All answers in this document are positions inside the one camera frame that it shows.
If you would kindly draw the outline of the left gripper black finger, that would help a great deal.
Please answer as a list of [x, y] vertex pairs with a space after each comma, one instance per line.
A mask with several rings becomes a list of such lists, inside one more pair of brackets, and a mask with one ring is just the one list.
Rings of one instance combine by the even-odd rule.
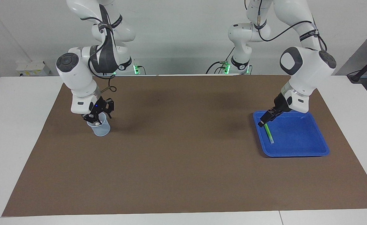
[[261, 127], [265, 126], [270, 121], [281, 115], [279, 110], [267, 110], [261, 117]]
[[278, 116], [278, 110], [275, 107], [267, 110], [265, 114], [262, 115], [258, 125], [265, 125], [270, 121], [273, 121]]

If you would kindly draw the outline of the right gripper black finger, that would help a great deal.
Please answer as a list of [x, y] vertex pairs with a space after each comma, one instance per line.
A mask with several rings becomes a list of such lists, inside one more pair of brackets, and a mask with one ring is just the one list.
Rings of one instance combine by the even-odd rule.
[[105, 100], [104, 113], [108, 115], [110, 119], [112, 119], [112, 112], [114, 111], [114, 101], [112, 98], [108, 98]]
[[88, 122], [89, 124], [93, 125], [93, 126], [99, 126], [100, 125], [100, 119], [99, 119], [99, 114], [95, 113], [95, 114], [82, 114], [82, 118]]

